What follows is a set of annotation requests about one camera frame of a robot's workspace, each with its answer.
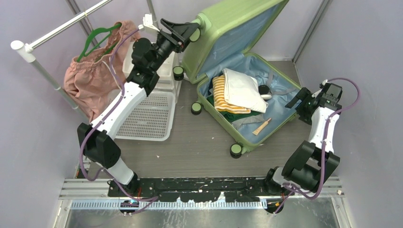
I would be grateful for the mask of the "green hard-shell suitcase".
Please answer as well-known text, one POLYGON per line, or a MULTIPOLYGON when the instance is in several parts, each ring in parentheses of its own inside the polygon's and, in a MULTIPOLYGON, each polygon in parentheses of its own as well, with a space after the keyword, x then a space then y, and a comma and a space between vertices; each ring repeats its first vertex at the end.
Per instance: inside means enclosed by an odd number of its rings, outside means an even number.
MULTIPOLYGON (((189 81, 197 85, 198 98, 191 105, 191 113, 198 115, 207 111, 232 136, 235 143, 230 147, 230 155, 233 158, 260 146, 297 115, 294 108, 285 105, 300 86, 251 51, 286 4, 285 0, 223 0, 197 15, 201 36, 187 47, 181 64, 189 81), (272 119, 257 136, 252 132, 263 122, 247 124, 237 130, 219 113, 233 112, 214 104, 217 96, 213 88, 223 80, 225 68, 247 74, 257 80, 258 86, 270 88, 272 98, 266 101, 268 107, 262 114, 265 121, 272 119)), ((246 109, 241 114, 250 112, 246 109)))

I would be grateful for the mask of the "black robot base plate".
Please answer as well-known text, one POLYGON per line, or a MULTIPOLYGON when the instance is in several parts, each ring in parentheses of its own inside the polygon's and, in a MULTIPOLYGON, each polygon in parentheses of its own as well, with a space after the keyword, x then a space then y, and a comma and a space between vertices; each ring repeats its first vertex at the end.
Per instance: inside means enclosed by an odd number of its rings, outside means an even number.
POLYGON ((158 197, 160 202, 257 202, 261 197, 285 196, 285 191, 265 177, 140 178, 134 197, 158 197))

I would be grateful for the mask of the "pink cloth garment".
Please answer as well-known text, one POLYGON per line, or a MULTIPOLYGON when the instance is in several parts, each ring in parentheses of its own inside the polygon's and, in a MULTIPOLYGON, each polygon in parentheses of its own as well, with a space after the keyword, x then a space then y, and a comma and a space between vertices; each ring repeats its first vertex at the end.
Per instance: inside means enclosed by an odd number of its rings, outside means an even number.
POLYGON ((96 119, 126 82, 122 72, 129 43, 141 36, 130 20, 118 21, 102 47, 87 56, 74 57, 64 77, 64 89, 84 111, 89 121, 96 119))

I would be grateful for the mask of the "white plastic drawer organizer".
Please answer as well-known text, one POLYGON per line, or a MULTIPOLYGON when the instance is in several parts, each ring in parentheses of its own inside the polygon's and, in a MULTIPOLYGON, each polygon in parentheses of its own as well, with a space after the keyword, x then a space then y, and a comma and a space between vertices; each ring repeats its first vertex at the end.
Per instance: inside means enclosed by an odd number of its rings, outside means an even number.
MULTIPOLYGON (((129 43, 127 54, 123 61, 122 72, 126 78, 129 77, 134 65, 132 63, 131 54, 133 52, 134 42, 129 43)), ((163 62, 160 68, 157 70, 157 74, 160 77, 153 91, 171 92, 174 95, 174 101, 177 103, 178 96, 181 89, 181 81, 176 81, 173 75, 173 68, 179 65, 179 58, 176 52, 172 52, 169 57, 163 62)))

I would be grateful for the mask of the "grey garment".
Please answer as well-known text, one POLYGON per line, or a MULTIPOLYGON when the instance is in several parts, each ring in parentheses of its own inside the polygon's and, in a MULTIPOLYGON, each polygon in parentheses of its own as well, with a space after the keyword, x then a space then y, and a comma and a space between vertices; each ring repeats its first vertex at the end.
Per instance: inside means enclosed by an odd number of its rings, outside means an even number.
POLYGON ((244 125, 261 123, 263 121, 265 121, 265 118, 264 118, 263 114, 259 114, 259 115, 254 115, 254 116, 249 116, 249 117, 238 119, 238 120, 232 122, 231 125, 235 129, 238 130, 244 125))

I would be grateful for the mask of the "beige cosmetic tube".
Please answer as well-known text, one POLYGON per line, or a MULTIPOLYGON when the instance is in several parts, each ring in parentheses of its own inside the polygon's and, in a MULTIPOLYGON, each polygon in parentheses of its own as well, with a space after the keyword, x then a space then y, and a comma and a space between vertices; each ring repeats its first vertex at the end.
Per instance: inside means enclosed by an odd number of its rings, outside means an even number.
POLYGON ((259 133, 269 124, 272 118, 267 119, 264 121, 256 130, 254 130, 252 133, 257 136, 259 133))

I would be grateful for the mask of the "white perforated plastic basket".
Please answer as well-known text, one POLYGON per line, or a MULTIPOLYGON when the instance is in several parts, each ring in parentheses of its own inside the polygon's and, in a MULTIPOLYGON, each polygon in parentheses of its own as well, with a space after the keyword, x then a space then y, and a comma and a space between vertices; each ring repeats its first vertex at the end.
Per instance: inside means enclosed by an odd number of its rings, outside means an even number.
POLYGON ((172 92, 154 91, 121 125, 116 138, 163 142, 170 136, 176 106, 172 92))

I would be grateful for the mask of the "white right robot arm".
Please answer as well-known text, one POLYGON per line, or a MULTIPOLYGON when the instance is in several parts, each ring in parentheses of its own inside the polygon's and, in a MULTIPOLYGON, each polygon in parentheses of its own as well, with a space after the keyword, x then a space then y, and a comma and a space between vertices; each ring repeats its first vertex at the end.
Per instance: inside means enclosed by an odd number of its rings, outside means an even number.
POLYGON ((308 192, 317 192, 334 172, 340 158, 334 154, 333 133, 342 106, 338 103, 342 87, 324 82, 312 93, 303 87, 286 108, 296 108, 299 119, 311 126, 308 140, 303 141, 283 167, 270 169, 264 179, 269 195, 286 193, 296 185, 308 192))

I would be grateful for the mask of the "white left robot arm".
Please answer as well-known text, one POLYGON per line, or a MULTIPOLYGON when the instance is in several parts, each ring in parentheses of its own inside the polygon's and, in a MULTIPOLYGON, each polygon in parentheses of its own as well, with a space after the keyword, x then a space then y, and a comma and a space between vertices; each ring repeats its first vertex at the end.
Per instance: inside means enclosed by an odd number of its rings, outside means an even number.
POLYGON ((82 123, 78 129, 80 158, 86 156, 97 163, 104 172, 120 184, 120 190, 127 196, 138 192, 137 174, 123 161, 121 150, 115 143, 116 135, 130 113, 155 88, 159 75, 158 69, 172 52, 181 53, 187 46, 199 39, 200 22, 196 20, 186 23, 173 23, 165 19, 161 24, 168 31, 156 28, 153 23, 143 22, 131 38, 140 30, 152 31, 157 34, 156 42, 140 38, 132 45, 132 64, 126 82, 121 82, 121 91, 112 103, 90 124, 82 123))

